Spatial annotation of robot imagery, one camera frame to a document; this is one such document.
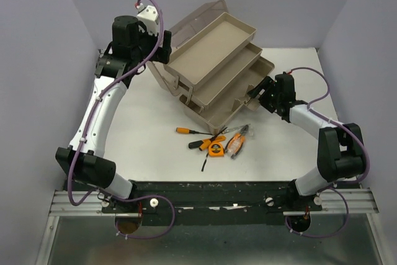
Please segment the beige tool box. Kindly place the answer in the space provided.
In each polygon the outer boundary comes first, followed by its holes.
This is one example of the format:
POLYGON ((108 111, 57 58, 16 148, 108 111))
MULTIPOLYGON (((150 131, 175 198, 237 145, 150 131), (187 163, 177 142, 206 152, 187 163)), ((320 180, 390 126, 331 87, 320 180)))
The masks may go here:
POLYGON ((256 29, 229 14, 225 0, 201 5, 170 32, 169 63, 149 62, 148 68, 186 116, 218 133, 243 107, 258 108, 248 92, 275 65, 252 43, 256 29))

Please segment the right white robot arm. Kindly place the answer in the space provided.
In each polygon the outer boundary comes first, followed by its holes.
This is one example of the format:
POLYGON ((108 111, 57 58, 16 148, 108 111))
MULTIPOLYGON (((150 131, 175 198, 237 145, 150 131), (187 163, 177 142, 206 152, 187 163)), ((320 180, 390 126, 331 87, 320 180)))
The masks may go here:
POLYGON ((315 111, 311 103, 296 98, 295 80, 291 73, 265 77, 248 91, 270 113, 309 133, 318 142, 316 166, 288 184, 286 205, 300 210, 308 197, 331 187, 336 182, 353 184, 365 178, 370 158, 362 132, 357 124, 343 124, 315 111))

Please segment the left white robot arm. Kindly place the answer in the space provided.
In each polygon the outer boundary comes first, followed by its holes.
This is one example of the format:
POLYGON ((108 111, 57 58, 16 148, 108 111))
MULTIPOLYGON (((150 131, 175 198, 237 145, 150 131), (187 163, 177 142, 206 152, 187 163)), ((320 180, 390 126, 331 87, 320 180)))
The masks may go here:
POLYGON ((91 186, 116 198, 117 206, 131 212, 137 206, 133 182, 118 174, 115 162, 105 159, 105 145, 118 105, 146 63, 167 63, 171 56, 171 33, 164 29, 160 13, 141 12, 118 16, 112 24, 112 40, 96 64, 91 98, 78 131, 66 148, 59 147, 55 158, 67 175, 71 205, 79 206, 88 197, 73 197, 73 183, 91 186))

